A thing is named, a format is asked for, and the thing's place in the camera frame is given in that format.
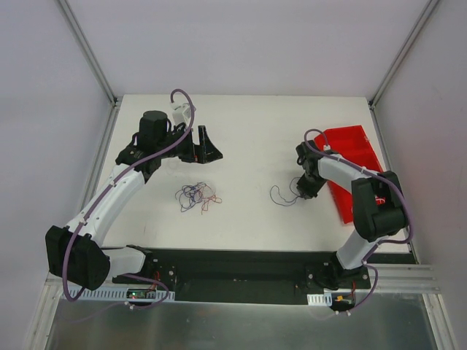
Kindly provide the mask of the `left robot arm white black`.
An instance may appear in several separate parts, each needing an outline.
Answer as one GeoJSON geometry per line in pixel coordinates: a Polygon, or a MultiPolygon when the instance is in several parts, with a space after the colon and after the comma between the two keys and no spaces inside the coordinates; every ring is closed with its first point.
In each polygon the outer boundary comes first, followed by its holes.
{"type": "Polygon", "coordinates": [[[52,275],[63,284],[98,289],[106,279],[129,274],[145,284],[154,275],[149,254],[128,245],[104,251],[104,239],[127,202],[148,183],[166,158],[206,164],[223,158],[210,141],[205,126],[198,127],[199,143],[193,142],[195,109],[189,104],[174,108],[171,116],[146,111],[139,130],[118,154],[104,185],[81,212],[63,227],[46,233],[47,260],[52,275]]]}

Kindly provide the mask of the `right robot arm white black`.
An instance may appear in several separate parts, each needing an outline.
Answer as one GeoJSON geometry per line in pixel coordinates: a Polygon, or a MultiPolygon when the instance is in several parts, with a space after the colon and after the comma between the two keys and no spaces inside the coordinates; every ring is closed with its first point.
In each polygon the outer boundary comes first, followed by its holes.
{"type": "Polygon", "coordinates": [[[331,150],[320,151],[313,142],[296,147],[297,164],[304,174],[297,182],[302,198],[317,197],[326,182],[333,182],[352,196],[354,230],[336,251],[328,278],[335,287],[346,287],[383,243],[397,244],[392,237],[409,226],[409,214],[398,177],[392,171],[376,172],[358,166],[331,150]]]}

